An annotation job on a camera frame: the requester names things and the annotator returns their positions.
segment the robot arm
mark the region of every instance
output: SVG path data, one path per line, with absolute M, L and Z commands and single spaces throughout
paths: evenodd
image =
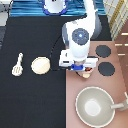
M 95 30 L 95 8 L 93 0 L 84 0 L 87 17 L 67 22 L 63 26 L 63 41 L 69 49 L 62 50 L 59 66 L 69 67 L 71 70 L 83 71 L 86 67 L 94 68 L 98 58 L 87 58 L 90 48 L 90 38 Z

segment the light gray surface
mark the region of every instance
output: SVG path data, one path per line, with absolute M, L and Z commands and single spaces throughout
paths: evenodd
M 9 4 L 3 5 L 3 3 L 1 3 L 1 0 L 0 0 L 0 26 L 6 25 L 8 14 L 7 14 L 7 11 L 5 11 L 5 10 L 8 10 L 8 8 L 9 8 Z
M 8 18 L 7 12 L 1 12 L 0 13 L 0 26 L 6 25 L 7 18 Z

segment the black cable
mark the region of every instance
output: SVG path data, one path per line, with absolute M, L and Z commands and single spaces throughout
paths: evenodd
M 54 48 L 55 48 L 55 46 L 56 46 L 56 44 L 57 44 L 57 42 L 58 42 L 58 40 L 61 38 L 61 35 L 59 35 L 59 37 L 57 38 L 57 40 L 55 41 L 55 43 L 53 44 L 53 47 L 52 47 L 52 50 L 51 50 L 51 53 L 50 53 L 50 56 L 49 56 L 49 60 L 50 60 L 50 63 L 52 62 L 52 53 L 53 53 L 53 50 L 54 50 Z M 52 71 L 60 71 L 60 70 L 65 70 L 65 69 L 67 69 L 67 68 L 60 68 L 60 69 L 52 69 L 52 68 L 50 68 L 50 70 L 52 70 Z
M 9 10 L 11 10 L 11 9 L 10 9 L 10 6 L 11 6 L 12 1 L 13 1 L 13 0 L 11 0 L 11 2 L 9 3 L 9 7 L 8 7 L 8 11 L 7 11 L 8 17 L 9 17 Z

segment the black table surface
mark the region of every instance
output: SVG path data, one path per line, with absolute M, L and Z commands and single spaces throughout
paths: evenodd
M 79 17 L 10 17 L 0 51 L 0 128 L 66 128 L 66 71 L 36 75 L 32 61 L 49 58 L 65 22 Z M 108 25 L 106 17 L 100 16 Z M 99 40 L 111 40 L 108 27 Z M 51 66 L 58 69 L 64 43 L 60 38 L 53 50 Z M 23 53 L 23 74 L 11 74 L 18 54 Z

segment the blue object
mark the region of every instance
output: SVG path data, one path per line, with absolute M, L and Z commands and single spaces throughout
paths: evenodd
M 77 66 L 77 65 L 75 65 L 75 64 L 72 64 L 72 65 L 71 65 L 71 69 L 72 69 L 72 70 L 75 70 L 75 71 L 83 70 L 83 65 Z
M 67 12 L 67 9 L 68 9 L 68 0 L 65 0 L 65 5 L 66 5 L 66 8 L 63 9 L 61 12 L 59 13 L 50 13 L 47 9 L 43 9 L 43 12 L 46 14 L 46 15 L 63 15 Z

